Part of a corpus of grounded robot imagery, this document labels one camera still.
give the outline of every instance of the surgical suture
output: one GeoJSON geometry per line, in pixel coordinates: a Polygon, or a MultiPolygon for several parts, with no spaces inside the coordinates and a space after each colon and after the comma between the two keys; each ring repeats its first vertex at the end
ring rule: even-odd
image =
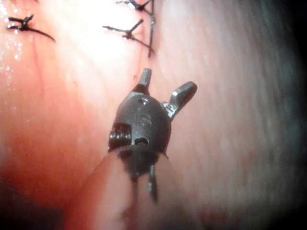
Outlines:
{"type": "Polygon", "coordinates": [[[122,30],[122,29],[118,29],[118,28],[114,28],[114,27],[111,27],[111,26],[108,26],[108,25],[103,25],[102,27],[107,29],[107,30],[114,30],[114,31],[117,31],[117,32],[123,32],[125,33],[126,35],[123,35],[122,37],[124,39],[131,39],[132,41],[137,41],[139,42],[140,44],[142,44],[143,46],[146,46],[147,48],[149,48],[149,50],[151,50],[151,52],[154,53],[154,50],[147,44],[145,44],[144,42],[142,42],[141,40],[135,38],[133,35],[132,35],[132,32],[140,25],[144,22],[143,19],[140,19],[131,29],[129,30],[122,30]]]}
{"type": "Polygon", "coordinates": [[[133,10],[138,10],[138,11],[145,11],[146,13],[148,13],[149,15],[151,15],[151,13],[145,9],[145,6],[152,0],[148,0],[147,2],[145,2],[143,5],[139,5],[137,4],[134,0],[130,0],[130,1],[116,1],[116,4],[127,4],[128,6],[130,6],[130,8],[132,8],[133,10]]]}
{"type": "Polygon", "coordinates": [[[33,28],[30,28],[28,23],[29,21],[31,21],[34,17],[34,14],[32,14],[30,17],[25,17],[24,19],[20,19],[20,18],[13,18],[13,17],[8,17],[8,21],[9,22],[17,22],[17,23],[20,23],[21,25],[8,25],[7,29],[10,30],[10,29],[17,29],[17,30],[20,30],[20,31],[32,31],[32,32],[35,32],[35,33],[38,33],[38,34],[41,34],[43,36],[46,36],[48,38],[50,38],[52,41],[56,41],[52,36],[40,31],[40,30],[37,30],[37,29],[33,29],[33,28]]]}
{"type": "Polygon", "coordinates": [[[145,11],[150,15],[150,38],[149,38],[149,53],[148,57],[150,58],[151,52],[152,52],[152,45],[153,45],[153,34],[154,34],[154,26],[155,26],[155,16],[154,16],[154,0],[147,0],[144,4],[140,5],[135,2],[135,0],[129,0],[129,1],[116,1],[116,4],[124,3],[130,6],[130,8],[138,11],[145,11]],[[152,2],[152,8],[151,12],[149,12],[147,9],[145,9],[145,6],[149,3],[152,2]]]}

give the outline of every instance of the metal pivot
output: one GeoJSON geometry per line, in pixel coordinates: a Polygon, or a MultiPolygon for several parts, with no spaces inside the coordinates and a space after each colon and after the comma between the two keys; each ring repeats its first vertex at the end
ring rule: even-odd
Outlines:
{"type": "Polygon", "coordinates": [[[137,85],[119,105],[109,136],[109,151],[128,149],[118,156],[135,180],[148,173],[148,190],[158,199],[155,163],[166,149],[171,134],[171,121],[192,99],[197,86],[189,81],[171,95],[170,102],[158,102],[149,94],[151,69],[144,69],[137,85]]]}

